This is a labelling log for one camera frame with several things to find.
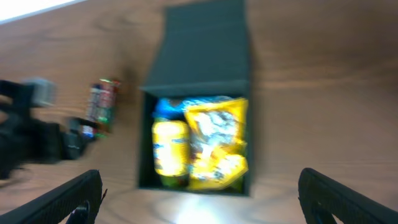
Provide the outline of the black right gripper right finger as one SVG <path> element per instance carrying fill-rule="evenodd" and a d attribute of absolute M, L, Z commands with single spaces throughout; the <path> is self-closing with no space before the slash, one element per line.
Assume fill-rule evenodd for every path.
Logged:
<path fill-rule="evenodd" d="M 298 199 L 309 224 L 343 223 L 396 224 L 397 212 L 351 188 L 304 168 L 298 180 Z"/>

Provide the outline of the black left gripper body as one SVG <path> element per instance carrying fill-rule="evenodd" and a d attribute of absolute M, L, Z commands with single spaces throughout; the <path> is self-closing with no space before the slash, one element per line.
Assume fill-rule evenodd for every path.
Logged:
<path fill-rule="evenodd" d="M 78 159 L 91 139 L 82 126 L 96 128 L 96 122 L 69 117 L 68 126 L 41 121 L 32 115 L 33 87 L 1 80 L 1 95 L 12 100 L 1 103 L 1 178 L 10 178 L 11 171 L 24 162 L 54 164 Z"/>

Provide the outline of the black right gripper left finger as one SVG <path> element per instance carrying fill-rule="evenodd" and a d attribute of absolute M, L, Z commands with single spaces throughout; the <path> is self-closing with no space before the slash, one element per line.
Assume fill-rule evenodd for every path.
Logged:
<path fill-rule="evenodd" d="M 1 215 L 1 223 L 94 224 L 106 192 L 98 170 L 88 170 L 40 197 Z"/>

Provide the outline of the red green KitKat bar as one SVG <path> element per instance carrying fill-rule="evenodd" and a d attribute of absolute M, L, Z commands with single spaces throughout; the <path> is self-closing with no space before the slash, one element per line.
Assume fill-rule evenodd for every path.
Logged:
<path fill-rule="evenodd" d="M 100 80 L 100 84 L 101 91 L 96 119 L 98 123 L 97 138 L 103 138 L 112 131 L 120 80 L 117 78 L 103 78 Z"/>

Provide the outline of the yellow Mentos candy bottle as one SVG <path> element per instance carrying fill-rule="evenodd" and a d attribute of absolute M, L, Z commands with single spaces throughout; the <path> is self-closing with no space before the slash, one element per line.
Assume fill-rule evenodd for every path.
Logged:
<path fill-rule="evenodd" d="M 157 120 L 152 125 L 154 169 L 163 186 L 181 189 L 188 184 L 190 131 L 180 120 Z"/>

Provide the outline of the yellow pistachio snack bag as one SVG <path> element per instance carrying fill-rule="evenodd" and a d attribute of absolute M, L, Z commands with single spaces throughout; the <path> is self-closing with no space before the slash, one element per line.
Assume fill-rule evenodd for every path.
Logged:
<path fill-rule="evenodd" d="M 189 190 L 223 190 L 249 170 L 244 140 L 248 100 L 236 98 L 187 107 L 191 130 Z"/>

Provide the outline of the blue Oreo cookie pack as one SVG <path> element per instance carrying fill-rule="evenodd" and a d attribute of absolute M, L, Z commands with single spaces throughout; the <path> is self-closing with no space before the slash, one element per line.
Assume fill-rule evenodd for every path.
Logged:
<path fill-rule="evenodd" d="M 230 96 L 192 96 L 186 98 L 159 98 L 154 112 L 154 118 L 174 120 L 182 119 L 184 112 L 189 106 L 202 105 L 206 103 L 218 103 L 232 100 Z"/>

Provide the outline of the dark green gift box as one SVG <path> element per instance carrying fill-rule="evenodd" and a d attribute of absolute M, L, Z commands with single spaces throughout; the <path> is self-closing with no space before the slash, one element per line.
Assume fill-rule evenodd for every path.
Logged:
<path fill-rule="evenodd" d="M 152 149 L 153 114 L 159 98 L 224 95 L 251 100 L 251 57 L 243 0 L 166 9 L 165 34 L 141 86 L 138 188 L 165 190 L 154 169 Z"/>

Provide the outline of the colourful Haribo gummy bag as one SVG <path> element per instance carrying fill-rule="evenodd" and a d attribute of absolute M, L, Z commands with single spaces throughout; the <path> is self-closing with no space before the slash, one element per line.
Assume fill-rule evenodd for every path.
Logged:
<path fill-rule="evenodd" d="M 228 186 L 227 190 L 229 190 L 232 193 L 241 193 L 243 185 L 244 185 L 244 177 L 239 177 Z"/>

